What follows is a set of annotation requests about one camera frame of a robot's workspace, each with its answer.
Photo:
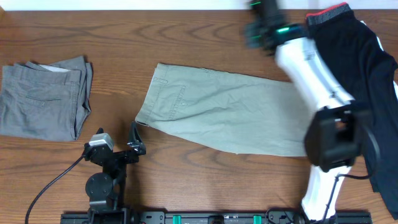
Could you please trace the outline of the light khaki shorts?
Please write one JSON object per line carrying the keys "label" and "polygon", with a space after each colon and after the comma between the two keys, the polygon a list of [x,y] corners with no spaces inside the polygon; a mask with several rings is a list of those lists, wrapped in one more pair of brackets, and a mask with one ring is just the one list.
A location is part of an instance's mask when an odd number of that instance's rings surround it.
{"label": "light khaki shorts", "polygon": [[160,63],[136,122],[219,151],[304,157],[310,115],[292,83]]}

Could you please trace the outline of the black garment with red waistband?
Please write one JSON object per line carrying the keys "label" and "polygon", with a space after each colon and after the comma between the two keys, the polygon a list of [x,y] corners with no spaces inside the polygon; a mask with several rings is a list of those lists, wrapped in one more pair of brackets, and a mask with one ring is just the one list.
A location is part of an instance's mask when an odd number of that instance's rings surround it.
{"label": "black garment with red waistband", "polygon": [[306,16],[310,37],[332,74],[355,100],[372,111],[370,128],[380,149],[364,158],[373,191],[380,193],[388,211],[397,218],[397,62],[384,51],[377,35],[357,20],[347,3]]}

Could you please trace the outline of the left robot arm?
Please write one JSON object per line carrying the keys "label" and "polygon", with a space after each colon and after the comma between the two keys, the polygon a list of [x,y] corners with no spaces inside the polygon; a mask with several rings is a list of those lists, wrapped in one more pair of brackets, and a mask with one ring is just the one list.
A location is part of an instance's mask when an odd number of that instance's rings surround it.
{"label": "left robot arm", "polygon": [[99,128],[85,144],[82,156],[100,167],[102,171],[93,174],[86,182],[89,196],[88,223],[139,223],[137,212],[124,205],[127,165],[139,162],[146,154],[146,147],[138,133],[137,123],[132,122],[126,151],[115,152],[114,141],[108,133]]}

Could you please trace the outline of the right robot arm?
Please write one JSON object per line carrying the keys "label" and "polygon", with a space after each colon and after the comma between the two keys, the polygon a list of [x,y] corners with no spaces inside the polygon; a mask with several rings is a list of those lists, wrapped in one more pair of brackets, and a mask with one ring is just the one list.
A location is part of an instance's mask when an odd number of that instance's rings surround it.
{"label": "right robot arm", "polygon": [[371,110],[356,101],[336,80],[302,24],[290,24],[276,0],[250,1],[256,16],[246,28],[246,43],[275,58],[306,102],[312,118],[303,144],[312,166],[297,212],[268,210],[268,223],[372,223],[370,213],[335,209],[345,179],[370,143],[380,163],[379,144],[370,129]]}

